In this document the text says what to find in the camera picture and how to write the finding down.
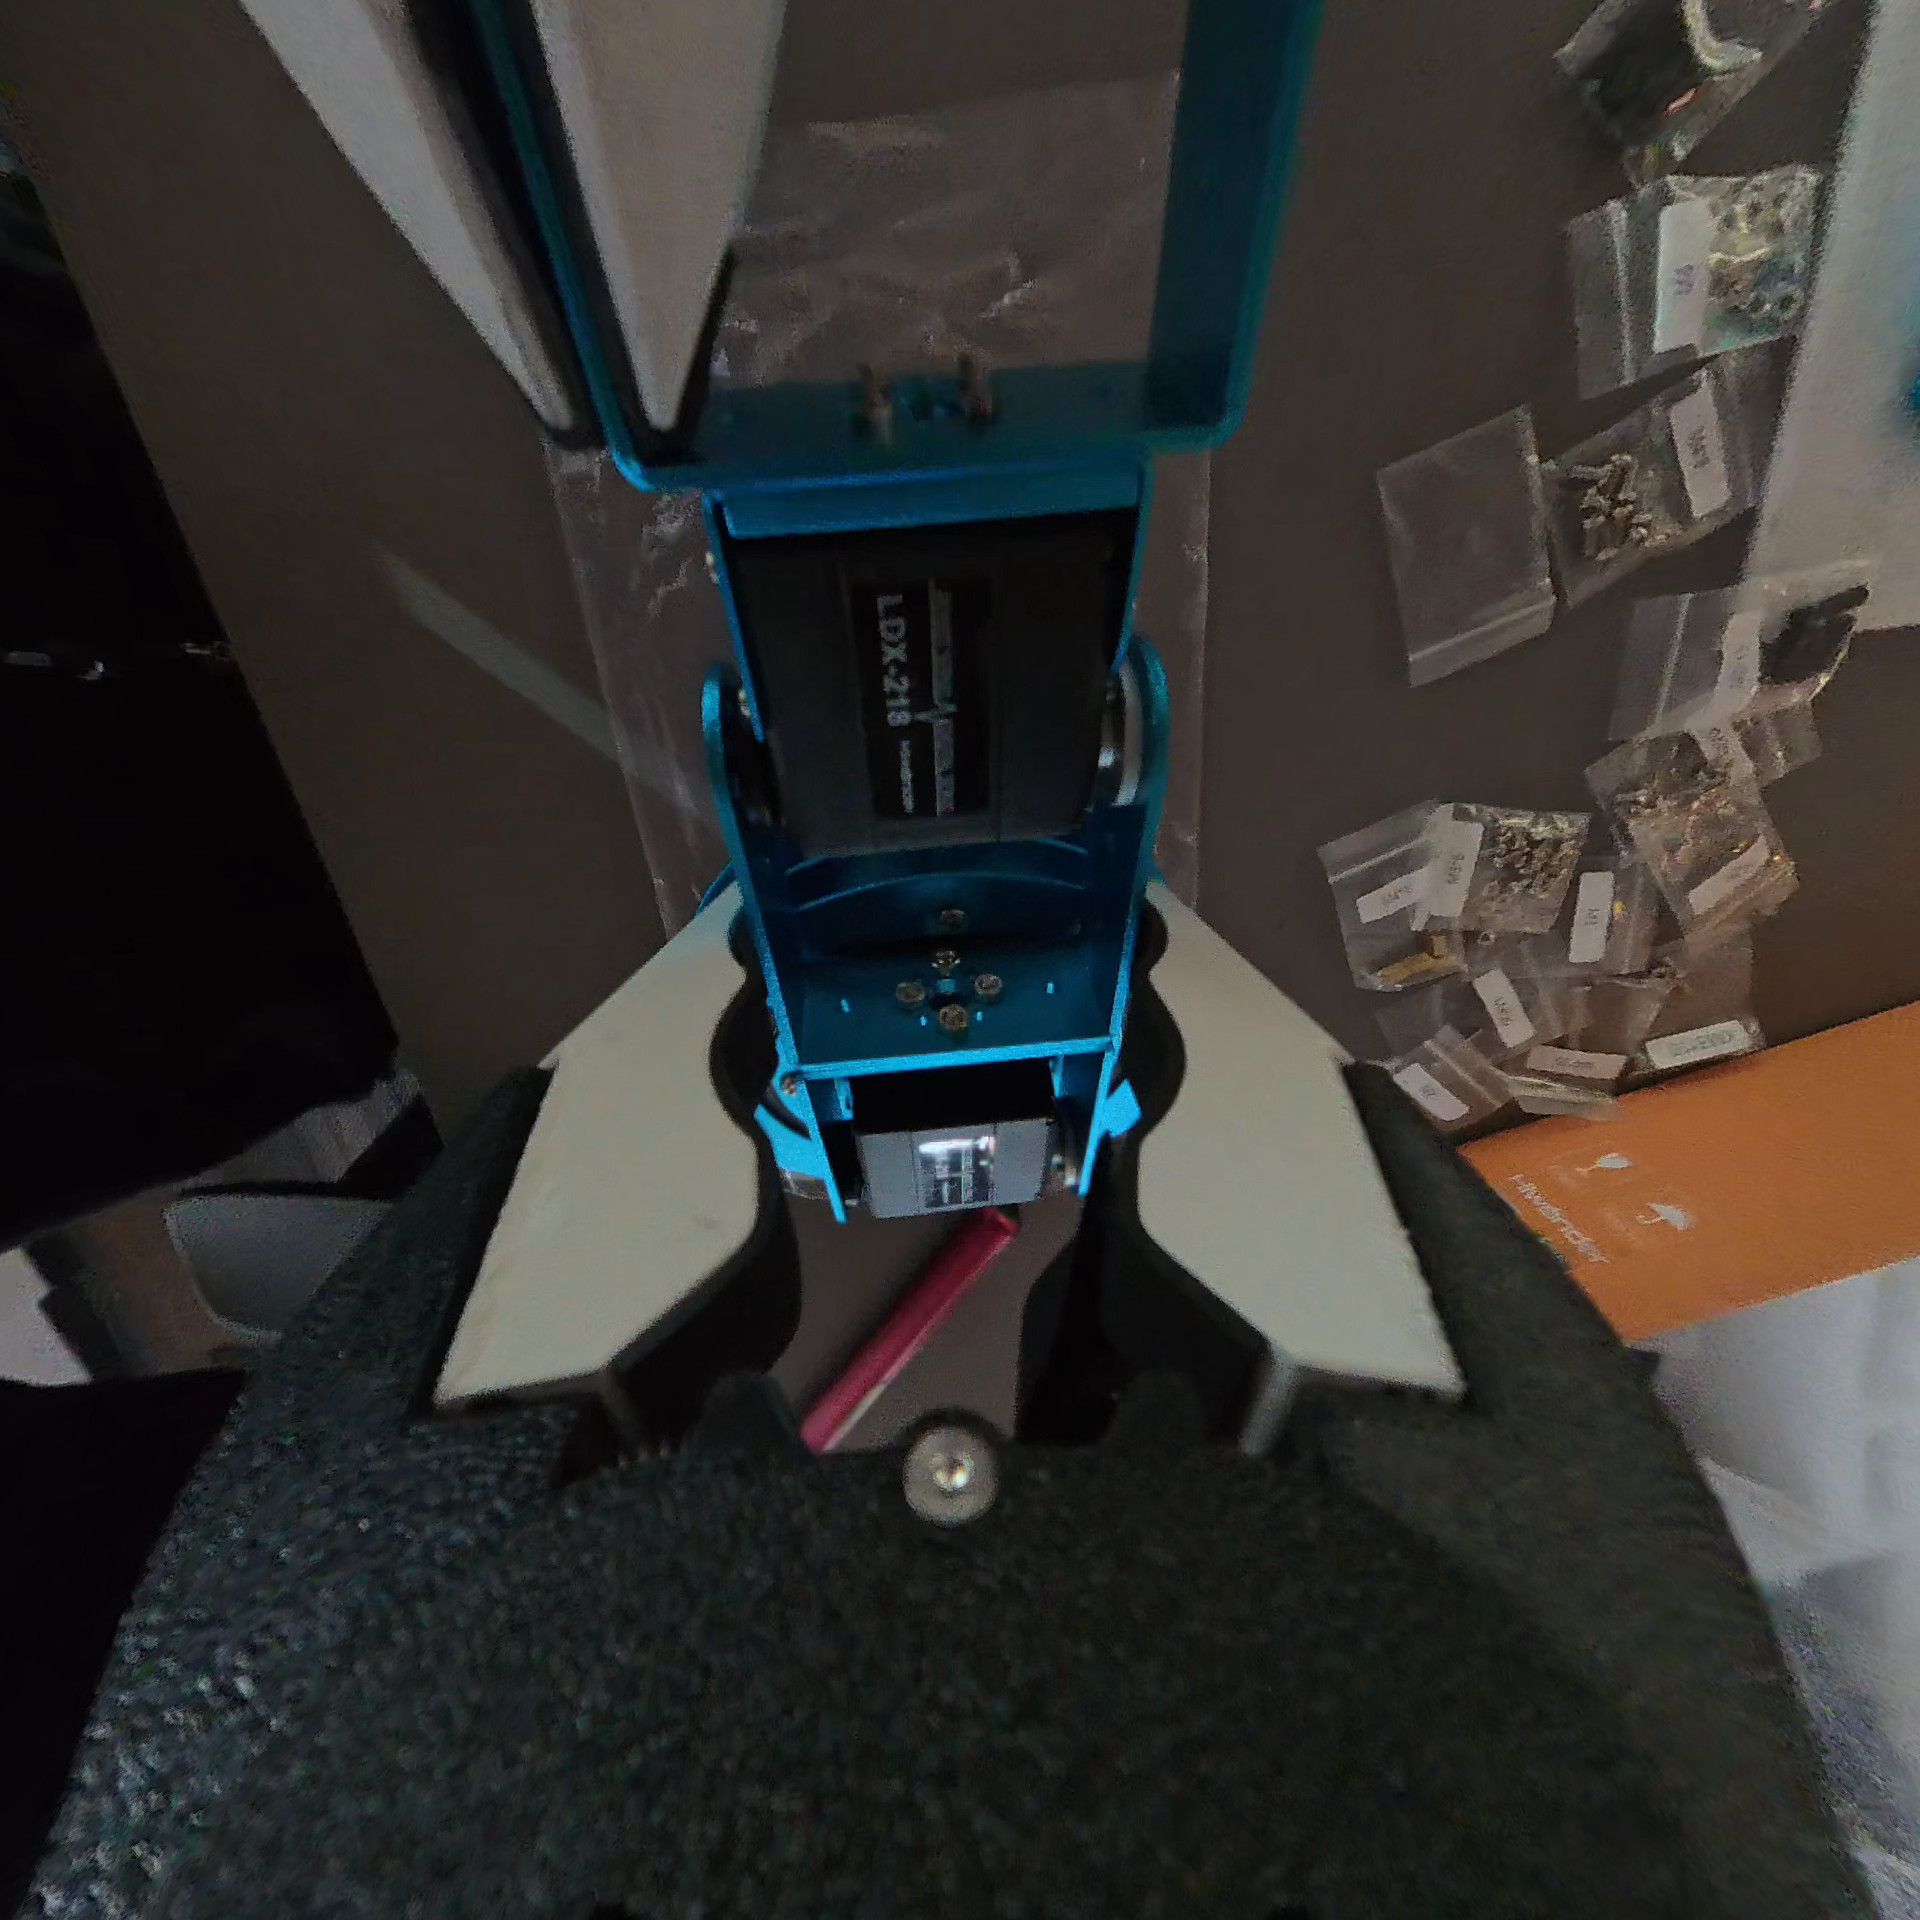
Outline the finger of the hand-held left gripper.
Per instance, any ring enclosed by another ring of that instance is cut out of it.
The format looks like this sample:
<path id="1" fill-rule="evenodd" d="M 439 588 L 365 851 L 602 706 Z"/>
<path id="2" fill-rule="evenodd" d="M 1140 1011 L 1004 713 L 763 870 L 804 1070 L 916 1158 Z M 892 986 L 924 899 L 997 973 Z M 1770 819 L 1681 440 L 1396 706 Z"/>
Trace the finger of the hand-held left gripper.
<path id="1" fill-rule="evenodd" d="M 434 4 L 244 3 L 279 69 L 541 428 L 572 440 L 586 394 L 514 205 L 449 59 Z"/>
<path id="2" fill-rule="evenodd" d="M 681 413 L 759 170 L 785 3 L 533 3 L 592 256 L 653 430 Z"/>

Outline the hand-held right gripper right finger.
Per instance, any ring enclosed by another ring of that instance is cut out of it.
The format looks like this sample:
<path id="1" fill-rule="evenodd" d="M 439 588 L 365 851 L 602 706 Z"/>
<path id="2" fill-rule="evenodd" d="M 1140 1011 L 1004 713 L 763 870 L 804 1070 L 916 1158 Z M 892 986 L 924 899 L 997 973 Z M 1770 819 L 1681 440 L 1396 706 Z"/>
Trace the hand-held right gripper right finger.
<path id="1" fill-rule="evenodd" d="M 1175 897 L 1144 900 L 1101 1193 L 1101 1330 L 1276 1448 L 1308 1388 L 1459 1403 L 1466 1377 L 1351 1083 L 1351 1059 Z"/>

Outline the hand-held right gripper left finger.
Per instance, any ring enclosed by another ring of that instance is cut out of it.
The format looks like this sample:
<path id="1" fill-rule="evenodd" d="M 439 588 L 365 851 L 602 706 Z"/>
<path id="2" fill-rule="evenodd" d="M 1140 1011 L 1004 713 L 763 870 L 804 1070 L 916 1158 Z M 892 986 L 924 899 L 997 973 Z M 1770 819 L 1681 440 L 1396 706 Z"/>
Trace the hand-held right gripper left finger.
<path id="1" fill-rule="evenodd" d="M 713 900 L 546 1057 L 434 1409 L 597 1397 L 695 1420 L 768 1377 L 800 1324 L 800 1260 L 755 1107 L 768 1030 Z"/>

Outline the red electric screwdriver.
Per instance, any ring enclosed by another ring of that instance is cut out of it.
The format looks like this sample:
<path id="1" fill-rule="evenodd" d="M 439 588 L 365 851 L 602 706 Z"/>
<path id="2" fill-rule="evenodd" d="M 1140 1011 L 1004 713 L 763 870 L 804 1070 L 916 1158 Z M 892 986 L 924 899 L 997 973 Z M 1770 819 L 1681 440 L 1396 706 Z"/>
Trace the red electric screwdriver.
<path id="1" fill-rule="evenodd" d="M 1000 1208 L 972 1211 L 953 1227 L 808 1405 L 800 1440 L 810 1454 L 831 1456 L 849 1448 L 1020 1232 L 1017 1211 Z"/>

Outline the blue toy robot arm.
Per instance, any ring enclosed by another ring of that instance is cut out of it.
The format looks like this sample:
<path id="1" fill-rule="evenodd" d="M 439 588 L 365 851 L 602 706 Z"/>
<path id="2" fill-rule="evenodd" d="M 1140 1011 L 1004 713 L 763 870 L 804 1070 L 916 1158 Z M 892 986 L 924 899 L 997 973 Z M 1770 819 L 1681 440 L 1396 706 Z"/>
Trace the blue toy robot arm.
<path id="1" fill-rule="evenodd" d="M 1088 1187 L 1135 1124 L 1120 1050 L 1168 778 L 1137 634 L 1157 459 L 1235 432 L 1320 4 L 1188 4 L 1135 358 L 787 379 L 653 430 L 592 256 L 531 4 L 464 4 L 588 418 L 698 498 L 732 636 L 712 798 L 776 1035 L 757 1123 L 835 1216 Z"/>

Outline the grey work desk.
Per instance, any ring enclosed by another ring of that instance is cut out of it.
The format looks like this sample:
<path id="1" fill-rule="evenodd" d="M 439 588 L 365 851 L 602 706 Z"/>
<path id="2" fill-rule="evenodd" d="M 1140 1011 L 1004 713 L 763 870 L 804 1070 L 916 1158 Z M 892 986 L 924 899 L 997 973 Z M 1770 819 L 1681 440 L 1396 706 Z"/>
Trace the grey work desk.
<path id="1" fill-rule="evenodd" d="M 1357 1053 L 1377 994 L 1317 845 L 1420 798 L 1579 804 L 1621 606 L 1745 563 L 1724 531 L 1407 682 L 1377 474 L 1519 404 L 1546 454 L 1615 418 L 1575 396 L 1564 264 L 1624 184 L 1553 67 L 1588 11 L 1329 4 L 1247 409 L 1152 490 L 1168 880 Z M 546 467 L 584 448 L 546 437 L 242 4 L 5 4 L 8 141 L 450 1139 L 664 941 Z M 75 1219 L 131 1211 L 164 1262 L 117 1324 L 153 1371 L 223 1342 L 153 1201 L 201 1172 Z"/>

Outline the clear plastic bag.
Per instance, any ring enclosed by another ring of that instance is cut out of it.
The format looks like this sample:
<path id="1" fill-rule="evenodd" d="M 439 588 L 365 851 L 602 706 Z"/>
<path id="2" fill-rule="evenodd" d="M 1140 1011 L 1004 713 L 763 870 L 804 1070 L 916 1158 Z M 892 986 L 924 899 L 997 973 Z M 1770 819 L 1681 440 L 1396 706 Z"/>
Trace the clear plastic bag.
<path id="1" fill-rule="evenodd" d="M 772 128 L 713 353 L 713 398 L 787 379 L 989 372 L 1145 347 L 1179 80 L 1080 80 Z M 727 861 L 703 688 L 732 656 L 693 496 L 605 452 L 546 454 L 659 937 Z"/>

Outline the pile of small screw bags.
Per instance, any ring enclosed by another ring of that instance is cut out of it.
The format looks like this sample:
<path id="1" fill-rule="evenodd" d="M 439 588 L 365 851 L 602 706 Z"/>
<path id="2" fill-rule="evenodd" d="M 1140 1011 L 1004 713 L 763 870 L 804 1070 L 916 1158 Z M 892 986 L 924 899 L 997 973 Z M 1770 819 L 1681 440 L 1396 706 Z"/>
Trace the pile of small screw bags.
<path id="1" fill-rule="evenodd" d="M 1621 606 L 1612 712 L 1578 806 L 1442 798 L 1321 845 L 1385 1061 L 1448 1132 L 1609 1115 L 1621 1093 L 1768 1048 L 1755 934 L 1800 886 L 1770 790 L 1892 621 L 1889 515 L 1813 475 L 1839 398 L 1855 187 L 1698 150 L 1834 4 L 1597 4 L 1554 52 L 1626 186 L 1565 227 L 1573 382 L 1609 422 L 1544 454 L 1527 404 L 1377 474 L 1409 684 L 1547 636 L 1647 566 L 1745 528 L 1733 584 Z"/>

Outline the orange and white cardboard box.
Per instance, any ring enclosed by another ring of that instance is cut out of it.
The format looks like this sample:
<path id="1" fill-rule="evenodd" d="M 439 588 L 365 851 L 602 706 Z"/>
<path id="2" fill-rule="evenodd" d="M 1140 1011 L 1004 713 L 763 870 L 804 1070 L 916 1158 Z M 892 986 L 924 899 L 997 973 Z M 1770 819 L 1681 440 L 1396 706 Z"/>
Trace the orange and white cardboard box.
<path id="1" fill-rule="evenodd" d="M 1916 1603 L 1919 1013 L 1466 1150 L 1657 1390 L 1765 1578 Z"/>

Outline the person's black-clad torso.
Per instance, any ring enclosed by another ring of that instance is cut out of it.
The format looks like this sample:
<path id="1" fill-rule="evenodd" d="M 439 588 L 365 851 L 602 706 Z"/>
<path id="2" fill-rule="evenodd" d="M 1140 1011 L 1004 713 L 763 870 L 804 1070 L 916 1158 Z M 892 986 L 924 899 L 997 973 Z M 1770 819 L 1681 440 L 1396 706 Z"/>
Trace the person's black-clad torso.
<path id="1" fill-rule="evenodd" d="M 396 1035 L 13 145 L 3 1243 L 357 1099 Z"/>

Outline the white ribbed foam sheet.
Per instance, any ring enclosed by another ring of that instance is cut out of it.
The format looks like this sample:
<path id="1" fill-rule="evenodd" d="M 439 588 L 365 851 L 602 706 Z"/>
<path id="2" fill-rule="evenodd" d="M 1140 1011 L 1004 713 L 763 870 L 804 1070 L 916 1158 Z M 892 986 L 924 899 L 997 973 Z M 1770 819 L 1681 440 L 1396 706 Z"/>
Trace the white ribbed foam sheet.
<path id="1" fill-rule="evenodd" d="M 1919 4 L 1875 4 L 1815 298 L 1768 470 L 1752 572 L 1877 563 L 1873 628 L 1919 621 Z"/>

